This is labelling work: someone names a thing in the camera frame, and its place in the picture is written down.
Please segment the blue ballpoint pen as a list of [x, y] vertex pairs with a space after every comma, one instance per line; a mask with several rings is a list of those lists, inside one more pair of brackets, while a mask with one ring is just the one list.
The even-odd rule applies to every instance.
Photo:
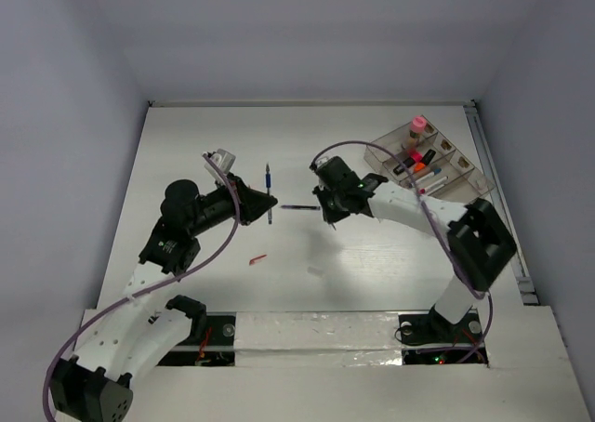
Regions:
[[[271, 169], [268, 162], [265, 165], [265, 186], [267, 194], [271, 196]], [[272, 225], [272, 208], [267, 211], [267, 221], [269, 225]]]

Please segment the red cap white marker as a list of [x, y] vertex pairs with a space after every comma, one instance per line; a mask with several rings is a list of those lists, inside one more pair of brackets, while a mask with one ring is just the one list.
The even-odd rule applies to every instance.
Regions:
[[421, 194], [432, 194], [433, 192], [443, 188], [449, 181], [449, 177], [448, 176], [444, 176], [442, 178], [439, 178], [438, 180], [434, 181], [433, 183], [431, 183], [430, 185], [422, 188], [419, 190], [419, 192]]

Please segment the pink cap black highlighter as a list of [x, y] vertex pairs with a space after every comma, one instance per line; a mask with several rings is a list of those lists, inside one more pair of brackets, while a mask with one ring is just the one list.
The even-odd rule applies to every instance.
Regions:
[[393, 169], [395, 175], [400, 175], [406, 168], [410, 168], [415, 164], [419, 163], [422, 159], [422, 154], [416, 149], [411, 149], [408, 155], [398, 163]]

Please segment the orange cap black highlighter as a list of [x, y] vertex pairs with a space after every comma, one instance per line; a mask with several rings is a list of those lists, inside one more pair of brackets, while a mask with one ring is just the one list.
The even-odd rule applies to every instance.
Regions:
[[436, 151], [429, 149], [427, 150], [427, 152], [422, 156], [422, 158], [416, 163], [415, 167], [414, 167], [414, 172], [418, 172], [421, 171], [423, 168], [425, 168], [435, 157], [436, 155]]

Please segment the blue cap white marker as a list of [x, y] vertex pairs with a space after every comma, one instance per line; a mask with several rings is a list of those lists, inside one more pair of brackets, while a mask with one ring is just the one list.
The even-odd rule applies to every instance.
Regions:
[[442, 172], [442, 169], [440, 167], [436, 167], [436, 168], [432, 169], [428, 174], [426, 174], [420, 178], [414, 179], [414, 182], [411, 185], [413, 186], [414, 184], [419, 184], [421, 182], [424, 182], [429, 178], [435, 177], [436, 175], [440, 174], [441, 172]]

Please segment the pink cap sticker bottle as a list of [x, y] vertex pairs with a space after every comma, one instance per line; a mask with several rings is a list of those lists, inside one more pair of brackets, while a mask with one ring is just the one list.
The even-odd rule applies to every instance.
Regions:
[[408, 131], [408, 138], [407, 138], [407, 147], [412, 148], [415, 147], [422, 136], [425, 128], [427, 127], [427, 119], [422, 115], [415, 116], [409, 125]]

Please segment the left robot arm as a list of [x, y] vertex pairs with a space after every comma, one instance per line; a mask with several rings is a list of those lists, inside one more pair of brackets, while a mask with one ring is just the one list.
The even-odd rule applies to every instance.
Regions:
[[248, 187], [233, 173], [216, 177], [216, 188], [201, 194], [188, 179], [165, 189], [161, 216], [139, 254], [122, 297], [100, 310], [56, 354], [46, 372], [46, 419], [60, 412], [77, 421], [121, 421], [134, 388], [178, 343], [205, 338], [206, 306], [177, 290], [196, 272], [200, 234], [227, 220], [247, 226], [276, 206], [267, 192]]

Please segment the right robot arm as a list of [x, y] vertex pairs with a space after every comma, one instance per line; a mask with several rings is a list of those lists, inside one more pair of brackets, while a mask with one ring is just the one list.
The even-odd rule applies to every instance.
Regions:
[[468, 204], [417, 194], [384, 176], [359, 178], [338, 156], [311, 165], [319, 179], [312, 193], [324, 221], [334, 225], [351, 215], [389, 220], [434, 236], [455, 274], [430, 308], [427, 325], [437, 339], [448, 340], [462, 320], [489, 292], [517, 253], [517, 245], [493, 205], [477, 198]]

